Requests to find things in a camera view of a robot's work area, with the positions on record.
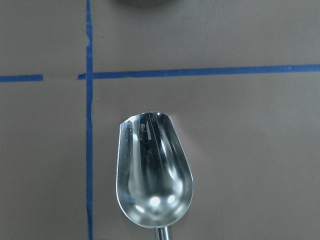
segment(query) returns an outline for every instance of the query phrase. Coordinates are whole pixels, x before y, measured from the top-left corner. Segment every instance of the metal scoop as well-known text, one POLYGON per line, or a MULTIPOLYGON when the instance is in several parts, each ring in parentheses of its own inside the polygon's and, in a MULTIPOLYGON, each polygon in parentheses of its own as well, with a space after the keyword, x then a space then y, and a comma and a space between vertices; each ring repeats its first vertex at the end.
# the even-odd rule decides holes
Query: metal scoop
POLYGON ((188 210, 192 174, 169 116, 142 113, 120 125, 116 196, 135 224, 154 228, 157 240, 169 240, 168 226, 188 210))

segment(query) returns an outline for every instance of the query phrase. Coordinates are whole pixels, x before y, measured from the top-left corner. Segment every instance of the silver scoop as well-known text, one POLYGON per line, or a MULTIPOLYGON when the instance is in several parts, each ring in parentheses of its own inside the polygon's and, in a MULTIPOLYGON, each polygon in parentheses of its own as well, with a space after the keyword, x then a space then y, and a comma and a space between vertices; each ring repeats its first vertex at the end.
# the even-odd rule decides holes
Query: silver scoop
POLYGON ((188 210, 192 174, 169 116, 142 113, 120 125, 116 196, 135 224, 154 228, 157 240, 169 240, 168 226, 188 210))

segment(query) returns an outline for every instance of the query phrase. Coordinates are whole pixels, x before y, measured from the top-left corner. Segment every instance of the blue tape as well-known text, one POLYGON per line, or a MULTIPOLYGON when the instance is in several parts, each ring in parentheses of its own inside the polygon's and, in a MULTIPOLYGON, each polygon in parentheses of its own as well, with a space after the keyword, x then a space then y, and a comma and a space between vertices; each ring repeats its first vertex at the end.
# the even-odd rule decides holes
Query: blue tape
POLYGON ((0 83, 43 81, 43 75, 0 76, 0 83))
POLYGON ((86 211, 88 221, 88 238, 93 240, 93 34, 92 34, 90 0, 86 0, 86 211))
MULTIPOLYGON (((275 74, 301 72, 320 72, 320 64, 95 72, 93 73, 93 79, 156 78, 235 74, 275 74)), ((86 79, 85 73, 78 76, 78 80, 83 79, 86 79)))

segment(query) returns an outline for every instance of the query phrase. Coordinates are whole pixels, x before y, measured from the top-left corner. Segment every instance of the scoop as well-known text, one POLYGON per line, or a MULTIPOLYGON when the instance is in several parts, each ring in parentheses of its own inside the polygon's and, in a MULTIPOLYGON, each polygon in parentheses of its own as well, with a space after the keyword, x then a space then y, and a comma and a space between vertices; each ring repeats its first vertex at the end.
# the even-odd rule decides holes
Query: scoop
POLYGON ((120 125, 116 196, 135 224, 169 240, 169 226, 183 217, 193 196, 193 178, 169 116, 148 112, 120 125))

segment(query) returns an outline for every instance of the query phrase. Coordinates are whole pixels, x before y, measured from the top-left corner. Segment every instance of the utensil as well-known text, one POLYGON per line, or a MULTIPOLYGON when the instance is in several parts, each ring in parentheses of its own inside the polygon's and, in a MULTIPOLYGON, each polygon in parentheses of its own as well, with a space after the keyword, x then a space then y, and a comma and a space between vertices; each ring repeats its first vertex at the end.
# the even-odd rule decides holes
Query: utensil
POLYGON ((169 240, 169 226, 183 217, 193 195, 192 174, 169 116, 148 112, 120 125, 116 196, 135 224, 169 240))

